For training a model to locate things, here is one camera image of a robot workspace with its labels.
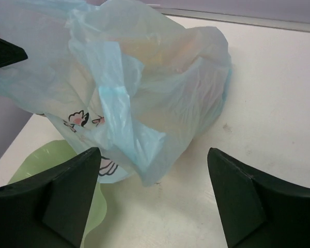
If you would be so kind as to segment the light blue plastic bag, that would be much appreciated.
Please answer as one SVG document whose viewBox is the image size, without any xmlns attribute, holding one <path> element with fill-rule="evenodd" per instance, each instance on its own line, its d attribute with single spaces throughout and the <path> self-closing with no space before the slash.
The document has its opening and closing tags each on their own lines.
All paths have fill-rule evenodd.
<svg viewBox="0 0 310 248">
<path fill-rule="evenodd" d="M 156 183 L 226 100 L 222 32 L 139 1 L 0 1 L 0 37 L 28 57 L 0 69 L 0 95 L 44 115 L 77 153 L 98 147 L 100 183 Z"/>
</svg>

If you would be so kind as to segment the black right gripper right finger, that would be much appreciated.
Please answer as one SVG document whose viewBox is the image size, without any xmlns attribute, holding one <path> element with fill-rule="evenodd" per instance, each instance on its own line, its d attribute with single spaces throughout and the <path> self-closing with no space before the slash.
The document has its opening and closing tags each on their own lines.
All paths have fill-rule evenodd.
<svg viewBox="0 0 310 248">
<path fill-rule="evenodd" d="M 228 247 L 310 247 L 310 189 L 217 148 L 207 156 Z"/>
</svg>

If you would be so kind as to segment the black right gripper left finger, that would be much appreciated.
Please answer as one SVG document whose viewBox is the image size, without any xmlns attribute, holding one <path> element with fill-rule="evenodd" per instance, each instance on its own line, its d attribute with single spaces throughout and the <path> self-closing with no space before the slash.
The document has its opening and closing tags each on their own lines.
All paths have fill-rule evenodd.
<svg viewBox="0 0 310 248">
<path fill-rule="evenodd" d="M 80 247 L 100 161 L 90 148 L 0 187 L 0 247 Z"/>
</svg>

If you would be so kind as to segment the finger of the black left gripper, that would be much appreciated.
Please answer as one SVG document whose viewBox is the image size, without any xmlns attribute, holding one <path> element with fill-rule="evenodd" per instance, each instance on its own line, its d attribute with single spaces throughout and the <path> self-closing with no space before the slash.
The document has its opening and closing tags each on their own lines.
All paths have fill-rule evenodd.
<svg viewBox="0 0 310 248">
<path fill-rule="evenodd" d="M 0 38 L 0 68 L 26 59 L 28 56 L 21 47 Z"/>
</svg>

